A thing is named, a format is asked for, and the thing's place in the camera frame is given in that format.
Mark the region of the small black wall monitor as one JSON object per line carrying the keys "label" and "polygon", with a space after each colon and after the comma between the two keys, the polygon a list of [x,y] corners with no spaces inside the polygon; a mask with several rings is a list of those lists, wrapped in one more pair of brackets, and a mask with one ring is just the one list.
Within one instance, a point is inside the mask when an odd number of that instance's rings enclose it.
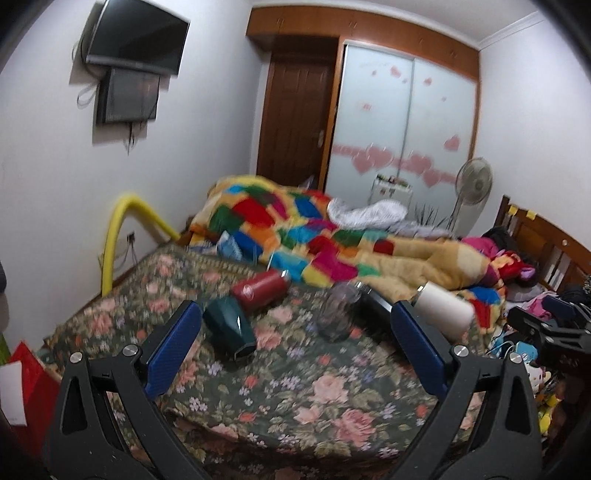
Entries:
{"label": "small black wall monitor", "polygon": [[97,125],[135,124],[156,118],[160,77],[146,72],[110,69],[99,82]]}

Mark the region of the floral bed sheet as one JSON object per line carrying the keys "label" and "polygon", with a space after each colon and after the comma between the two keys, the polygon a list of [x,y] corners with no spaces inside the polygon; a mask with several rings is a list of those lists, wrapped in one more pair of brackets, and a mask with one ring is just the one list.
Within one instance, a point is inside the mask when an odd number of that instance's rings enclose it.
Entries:
{"label": "floral bed sheet", "polygon": [[[58,370],[68,356],[116,354],[140,344],[184,300],[200,306],[254,273],[250,266],[175,245],[154,251],[107,296],[44,341]],[[186,446],[207,464],[273,451],[318,460],[399,456],[425,424],[436,398],[386,338],[356,322],[329,342],[315,329],[325,292],[297,284],[252,318],[256,353],[225,360],[202,329],[157,404]]]}

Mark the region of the wooden headboard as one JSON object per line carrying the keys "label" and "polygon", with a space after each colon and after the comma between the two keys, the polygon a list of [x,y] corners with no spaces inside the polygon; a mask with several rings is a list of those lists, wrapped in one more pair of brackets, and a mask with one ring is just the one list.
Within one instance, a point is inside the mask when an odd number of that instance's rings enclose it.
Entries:
{"label": "wooden headboard", "polygon": [[538,264],[539,283],[554,292],[590,279],[590,251],[533,210],[502,197],[495,227],[505,227],[518,251]]}

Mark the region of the standing electric fan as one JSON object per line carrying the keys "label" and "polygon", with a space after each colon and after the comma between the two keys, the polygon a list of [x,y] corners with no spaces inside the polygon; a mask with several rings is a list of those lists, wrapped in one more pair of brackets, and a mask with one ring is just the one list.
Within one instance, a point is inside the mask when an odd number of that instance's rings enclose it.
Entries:
{"label": "standing electric fan", "polygon": [[464,205],[474,206],[483,202],[493,186],[493,170],[482,157],[473,158],[459,170],[455,181],[456,203],[448,229],[454,231]]}

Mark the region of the black thermos bottle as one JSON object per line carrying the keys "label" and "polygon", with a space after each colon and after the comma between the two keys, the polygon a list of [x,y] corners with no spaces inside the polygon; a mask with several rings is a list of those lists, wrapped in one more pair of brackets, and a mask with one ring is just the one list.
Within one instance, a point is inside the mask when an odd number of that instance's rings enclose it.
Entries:
{"label": "black thermos bottle", "polygon": [[353,323],[364,330],[376,342],[398,346],[398,326],[394,322],[407,320],[407,312],[400,303],[391,303],[369,285],[353,284],[359,300],[353,307]]}

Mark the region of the clear glass cup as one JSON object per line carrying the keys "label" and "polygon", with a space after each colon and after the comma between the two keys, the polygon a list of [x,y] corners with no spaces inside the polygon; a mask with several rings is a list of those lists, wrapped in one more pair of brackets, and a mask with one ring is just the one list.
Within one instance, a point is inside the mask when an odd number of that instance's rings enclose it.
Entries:
{"label": "clear glass cup", "polygon": [[361,291],[356,283],[338,283],[329,288],[320,312],[315,316],[318,334],[326,341],[339,342],[349,336]]}

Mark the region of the white grey crumpled cloth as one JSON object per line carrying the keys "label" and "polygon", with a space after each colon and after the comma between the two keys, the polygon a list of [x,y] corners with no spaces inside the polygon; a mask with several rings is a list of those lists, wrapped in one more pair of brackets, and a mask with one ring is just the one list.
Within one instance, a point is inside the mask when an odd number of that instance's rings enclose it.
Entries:
{"label": "white grey crumpled cloth", "polygon": [[430,240],[455,238],[447,229],[408,220],[408,209],[396,200],[380,200],[366,207],[353,208],[342,199],[332,198],[327,214],[329,221],[341,229],[384,230],[395,236]]}

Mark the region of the white thermos cup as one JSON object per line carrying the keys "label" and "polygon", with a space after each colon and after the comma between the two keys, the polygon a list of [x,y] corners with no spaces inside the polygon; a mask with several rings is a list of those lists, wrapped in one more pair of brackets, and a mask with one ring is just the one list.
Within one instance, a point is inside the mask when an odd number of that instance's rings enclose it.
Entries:
{"label": "white thermos cup", "polygon": [[412,305],[429,325],[453,342],[462,340],[476,316],[470,302],[434,282],[428,282],[417,290]]}

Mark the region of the dark green faceted cup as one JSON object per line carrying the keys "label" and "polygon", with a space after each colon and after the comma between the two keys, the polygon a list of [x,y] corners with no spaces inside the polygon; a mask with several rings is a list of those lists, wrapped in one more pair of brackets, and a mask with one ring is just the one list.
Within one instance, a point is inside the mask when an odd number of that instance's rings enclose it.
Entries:
{"label": "dark green faceted cup", "polygon": [[242,361],[256,352],[252,324],[235,297],[228,295],[211,301],[204,310],[204,324],[211,332],[212,345],[222,357]]}

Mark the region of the colourful patchwork blanket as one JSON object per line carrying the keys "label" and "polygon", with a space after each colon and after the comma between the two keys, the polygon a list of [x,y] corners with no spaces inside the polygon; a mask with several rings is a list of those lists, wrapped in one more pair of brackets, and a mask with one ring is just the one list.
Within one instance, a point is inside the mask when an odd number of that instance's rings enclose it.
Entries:
{"label": "colourful patchwork blanket", "polygon": [[260,176],[224,177],[193,217],[191,242],[228,234],[243,258],[287,268],[298,282],[329,287],[359,280],[394,301],[411,299],[420,286],[434,282],[473,305],[482,332],[495,329],[505,289],[492,262],[477,249],[452,239],[341,228],[329,220],[329,201],[317,190]]}

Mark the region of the red paper bag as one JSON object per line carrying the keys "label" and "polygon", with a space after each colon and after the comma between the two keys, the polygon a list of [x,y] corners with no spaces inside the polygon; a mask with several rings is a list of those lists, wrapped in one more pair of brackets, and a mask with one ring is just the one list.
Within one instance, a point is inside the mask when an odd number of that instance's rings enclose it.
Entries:
{"label": "red paper bag", "polygon": [[1,410],[18,445],[40,459],[54,415],[60,381],[20,342],[1,367]]}

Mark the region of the wall mounted black television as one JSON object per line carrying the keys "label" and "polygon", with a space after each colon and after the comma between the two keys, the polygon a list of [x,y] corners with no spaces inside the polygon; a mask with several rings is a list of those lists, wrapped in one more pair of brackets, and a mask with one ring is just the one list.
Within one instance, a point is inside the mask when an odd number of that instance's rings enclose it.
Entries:
{"label": "wall mounted black television", "polygon": [[164,76],[179,72],[189,22],[147,1],[109,0],[83,44],[87,64]]}

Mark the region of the red thermos bottle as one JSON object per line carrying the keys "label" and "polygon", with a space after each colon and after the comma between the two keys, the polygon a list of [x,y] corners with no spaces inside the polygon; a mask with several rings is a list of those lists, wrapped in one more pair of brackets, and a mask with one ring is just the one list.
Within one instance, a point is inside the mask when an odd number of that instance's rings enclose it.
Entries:
{"label": "red thermos bottle", "polygon": [[235,284],[230,293],[246,313],[256,312],[283,299],[290,289],[287,270],[266,270]]}

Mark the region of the brown wooden door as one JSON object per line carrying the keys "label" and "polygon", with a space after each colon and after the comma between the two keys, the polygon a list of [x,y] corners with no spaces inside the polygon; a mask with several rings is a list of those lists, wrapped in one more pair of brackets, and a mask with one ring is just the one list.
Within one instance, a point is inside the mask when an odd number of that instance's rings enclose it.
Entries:
{"label": "brown wooden door", "polygon": [[335,60],[274,54],[264,96],[256,174],[280,185],[320,179]]}

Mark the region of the wooden overhead cabinets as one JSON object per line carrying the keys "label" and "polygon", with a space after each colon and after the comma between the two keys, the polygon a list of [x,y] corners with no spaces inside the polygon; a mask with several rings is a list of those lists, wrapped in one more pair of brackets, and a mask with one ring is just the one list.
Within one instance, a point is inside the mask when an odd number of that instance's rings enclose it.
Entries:
{"label": "wooden overhead cabinets", "polygon": [[473,80],[480,78],[480,54],[475,48],[419,24],[366,11],[311,5],[255,7],[246,36],[266,49],[280,36],[365,42],[429,60]]}

